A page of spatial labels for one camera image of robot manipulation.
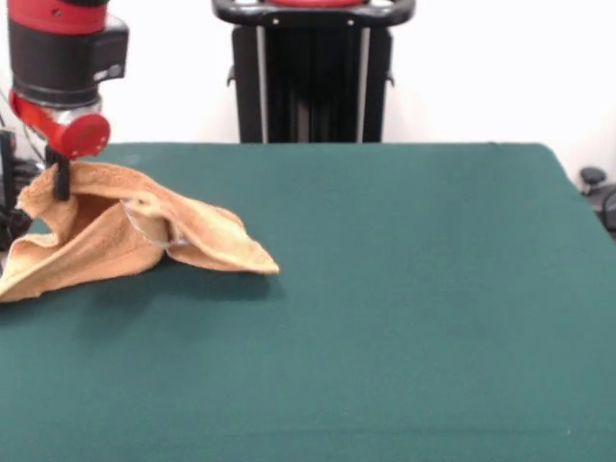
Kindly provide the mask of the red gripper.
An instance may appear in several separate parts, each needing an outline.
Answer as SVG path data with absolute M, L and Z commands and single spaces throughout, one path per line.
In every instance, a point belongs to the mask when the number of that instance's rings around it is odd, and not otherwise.
M 9 105 L 28 128 L 45 139 L 45 167 L 57 168 L 54 176 L 54 196 L 57 200 L 68 200 L 69 160 L 97 156 L 110 140 L 111 125 L 102 115 L 102 100 L 98 99 L 83 107 L 54 109 L 27 101 L 11 90 Z

